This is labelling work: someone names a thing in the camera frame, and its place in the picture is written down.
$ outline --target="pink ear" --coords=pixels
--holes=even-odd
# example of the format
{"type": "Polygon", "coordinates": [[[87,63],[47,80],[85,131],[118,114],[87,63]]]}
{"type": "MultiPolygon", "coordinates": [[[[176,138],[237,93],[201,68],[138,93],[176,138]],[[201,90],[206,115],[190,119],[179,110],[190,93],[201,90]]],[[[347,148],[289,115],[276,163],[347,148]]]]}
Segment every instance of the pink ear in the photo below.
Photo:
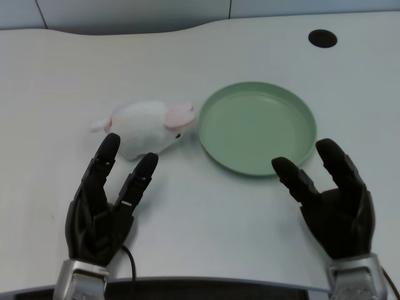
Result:
{"type": "Polygon", "coordinates": [[[196,118],[192,110],[193,105],[191,103],[167,104],[165,126],[168,129],[177,130],[191,124],[196,118]]]}

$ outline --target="green plate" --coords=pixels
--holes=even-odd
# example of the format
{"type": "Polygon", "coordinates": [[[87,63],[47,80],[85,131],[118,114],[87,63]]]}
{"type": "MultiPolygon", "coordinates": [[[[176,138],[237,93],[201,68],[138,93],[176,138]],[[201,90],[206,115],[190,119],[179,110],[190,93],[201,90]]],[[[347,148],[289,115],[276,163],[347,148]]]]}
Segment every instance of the green plate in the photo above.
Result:
{"type": "Polygon", "coordinates": [[[311,154],[316,123],[295,94],[263,82],[242,82],[213,94],[201,109],[199,136],[220,164],[241,174],[275,174],[271,160],[295,164],[311,154]]]}

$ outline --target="white table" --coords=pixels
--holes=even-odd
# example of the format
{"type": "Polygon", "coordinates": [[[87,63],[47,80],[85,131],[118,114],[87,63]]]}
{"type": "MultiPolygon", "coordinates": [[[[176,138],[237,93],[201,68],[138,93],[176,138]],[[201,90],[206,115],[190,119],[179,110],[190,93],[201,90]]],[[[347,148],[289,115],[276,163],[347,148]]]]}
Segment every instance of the white table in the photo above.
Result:
{"type": "MultiPolygon", "coordinates": [[[[219,21],[185,31],[78,36],[0,32],[0,293],[53,285],[68,258],[69,202],[103,133],[91,121],[133,100],[192,101],[241,81],[288,88],[313,111],[318,138],[352,157],[372,192],[372,250],[400,284],[400,12],[219,21]],[[308,34],[328,29],[330,49],[308,34]]],[[[115,201],[137,162],[120,157],[115,201]]],[[[333,188],[316,154],[304,165],[333,188]]],[[[160,155],[126,244],[140,278],[223,278],[328,290],[326,256],[277,178],[214,164],[196,133],[160,155]]],[[[113,278],[128,278],[124,254],[113,278]]]]}

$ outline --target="round hole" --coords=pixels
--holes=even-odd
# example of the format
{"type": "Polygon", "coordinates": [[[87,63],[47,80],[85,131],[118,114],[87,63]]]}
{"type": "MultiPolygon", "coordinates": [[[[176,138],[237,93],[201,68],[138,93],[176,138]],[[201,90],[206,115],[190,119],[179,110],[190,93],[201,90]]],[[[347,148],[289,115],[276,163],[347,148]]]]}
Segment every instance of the round hole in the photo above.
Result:
{"type": "Polygon", "coordinates": [[[328,30],[317,29],[308,35],[311,44],[320,48],[330,48],[338,43],[338,38],[328,30]]]}

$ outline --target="gray wall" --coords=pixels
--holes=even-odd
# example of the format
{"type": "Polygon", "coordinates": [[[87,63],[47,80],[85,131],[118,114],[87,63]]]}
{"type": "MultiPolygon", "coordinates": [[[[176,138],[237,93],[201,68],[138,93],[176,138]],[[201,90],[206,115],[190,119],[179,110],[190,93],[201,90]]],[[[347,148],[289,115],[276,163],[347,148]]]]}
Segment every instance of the gray wall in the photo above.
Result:
{"type": "Polygon", "coordinates": [[[395,10],[400,0],[0,0],[0,29],[156,33],[229,18],[395,10]]]}
{"type": "Polygon", "coordinates": [[[231,18],[398,10],[400,0],[232,0],[231,18]]]}
{"type": "Polygon", "coordinates": [[[34,0],[0,0],[0,29],[44,28],[34,0]]]}

